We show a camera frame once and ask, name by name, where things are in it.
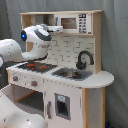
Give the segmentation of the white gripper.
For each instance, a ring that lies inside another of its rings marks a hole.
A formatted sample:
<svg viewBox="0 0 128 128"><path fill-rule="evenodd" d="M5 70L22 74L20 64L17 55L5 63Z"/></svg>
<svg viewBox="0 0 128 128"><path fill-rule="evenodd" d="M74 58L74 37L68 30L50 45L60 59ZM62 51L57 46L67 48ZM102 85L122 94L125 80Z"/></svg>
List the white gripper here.
<svg viewBox="0 0 128 128"><path fill-rule="evenodd" d="M63 32L63 26L47 26L48 32Z"/></svg>

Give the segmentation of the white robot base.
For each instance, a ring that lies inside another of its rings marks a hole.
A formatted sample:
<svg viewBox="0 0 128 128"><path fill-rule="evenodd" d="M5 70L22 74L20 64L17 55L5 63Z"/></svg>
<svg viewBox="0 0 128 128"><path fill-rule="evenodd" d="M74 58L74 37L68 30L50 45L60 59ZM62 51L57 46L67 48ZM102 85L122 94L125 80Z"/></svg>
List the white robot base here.
<svg viewBox="0 0 128 128"><path fill-rule="evenodd" d="M0 91L0 128L46 128L44 118L18 108Z"/></svg>

